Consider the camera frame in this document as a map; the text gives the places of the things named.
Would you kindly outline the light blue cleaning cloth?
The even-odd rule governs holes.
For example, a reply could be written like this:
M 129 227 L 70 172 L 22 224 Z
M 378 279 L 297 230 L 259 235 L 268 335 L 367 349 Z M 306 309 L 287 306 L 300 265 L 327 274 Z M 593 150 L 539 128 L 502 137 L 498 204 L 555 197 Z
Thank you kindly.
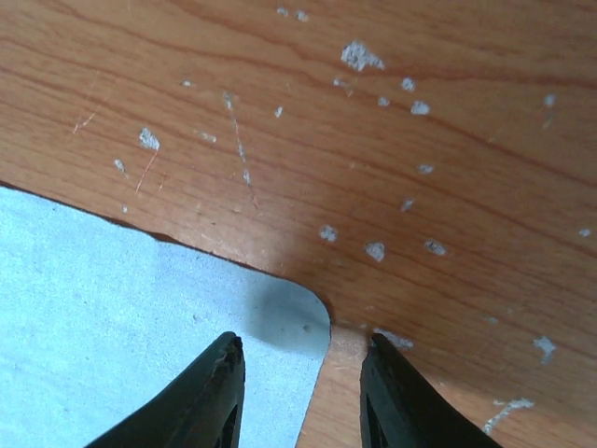
M 330 344 L 313 292 L 2 189 L 3 446 L 86 445 L 226 331 L 246 359 L 241 446 L 295 446 Z

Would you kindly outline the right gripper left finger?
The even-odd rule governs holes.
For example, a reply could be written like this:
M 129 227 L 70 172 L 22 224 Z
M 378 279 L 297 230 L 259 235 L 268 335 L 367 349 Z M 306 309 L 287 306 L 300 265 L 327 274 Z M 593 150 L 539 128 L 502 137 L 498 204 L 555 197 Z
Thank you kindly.
M 90 447 L 237 447 L 245 390 L 242 339 L 222 333 L 159 394 Z

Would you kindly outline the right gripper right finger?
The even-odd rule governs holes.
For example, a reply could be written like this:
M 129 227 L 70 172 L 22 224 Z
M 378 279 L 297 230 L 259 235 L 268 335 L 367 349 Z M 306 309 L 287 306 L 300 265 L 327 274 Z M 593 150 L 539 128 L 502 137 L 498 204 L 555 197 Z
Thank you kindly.
M 367 448 L 497 447 L 452 407 L 382 334 L 360 374 L 360 434 Z

